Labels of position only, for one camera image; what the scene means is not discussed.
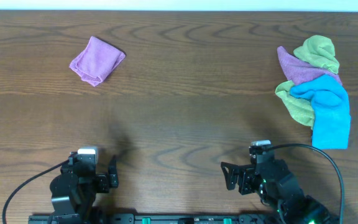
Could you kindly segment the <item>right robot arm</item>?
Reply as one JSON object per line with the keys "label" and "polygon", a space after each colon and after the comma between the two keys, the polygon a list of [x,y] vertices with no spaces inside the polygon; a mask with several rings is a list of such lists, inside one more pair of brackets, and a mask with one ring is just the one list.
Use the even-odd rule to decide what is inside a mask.
{"label": "right robot arm", "polygon": [[257,194],[263,204],[276,211],[276,223],[339,223],[319,201],[305,195],[295,175],[274,152],[252,154],[248,165],[221,163],[226,188],[242,195]]}

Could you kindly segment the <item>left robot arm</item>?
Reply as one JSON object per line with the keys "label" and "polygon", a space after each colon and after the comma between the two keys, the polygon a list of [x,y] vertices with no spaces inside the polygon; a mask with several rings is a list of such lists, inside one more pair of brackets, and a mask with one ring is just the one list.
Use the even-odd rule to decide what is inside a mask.
{"label": "left robot arm", "polygon": [[62,165],[61,174],[50,184],[54,212],[48,223],[107,224],[107,215],[94,207],[96,194],[107,194],[118,188],[116,156],[108,164],[108,171],[96,172],[97,155],[73,153]]}

